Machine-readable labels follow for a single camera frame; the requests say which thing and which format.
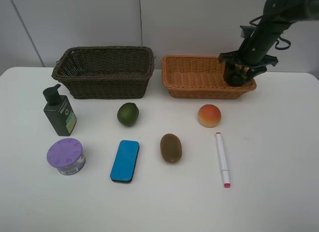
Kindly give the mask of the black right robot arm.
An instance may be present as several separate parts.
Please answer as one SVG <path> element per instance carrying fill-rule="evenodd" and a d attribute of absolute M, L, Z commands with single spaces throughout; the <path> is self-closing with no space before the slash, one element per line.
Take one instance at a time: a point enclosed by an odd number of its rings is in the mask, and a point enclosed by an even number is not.
<path fill-rule="evenodd" d="M 271 47 L 277 50 L 285 42 L 287 50 L 291 42 L 281 35 L 299 21 L 315 21 L 319 18 L 319 0 L 266 0 L 263 14 L 241 26 L 244 39 L 239 49 L 221 53 L 219 61 L 225 63 L 224 81 L 240 87 L 254 77 L 267 71 L 267 66 L 276 66 L 278 59 L 268 55 Z"/>

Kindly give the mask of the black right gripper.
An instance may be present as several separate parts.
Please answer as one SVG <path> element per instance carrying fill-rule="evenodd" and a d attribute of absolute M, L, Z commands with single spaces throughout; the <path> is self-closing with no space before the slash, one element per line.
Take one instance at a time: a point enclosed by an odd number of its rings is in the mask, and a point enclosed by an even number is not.
<path fill-rule="evenodd" d="M 254 77 L 265 73 L 268 65 L 276 66 L 278 59 L 275 56 L 265 55 L 260 62 L 252 65 L 240 59 L 238 51 L 231 51 L 220 53 L 219 62 L 225 62 L 223 79 L 228 85 L 233 85 L 233 76 L 237 71 L 242 75 L 244 80 L 243 85 L 245 86 Z"/>

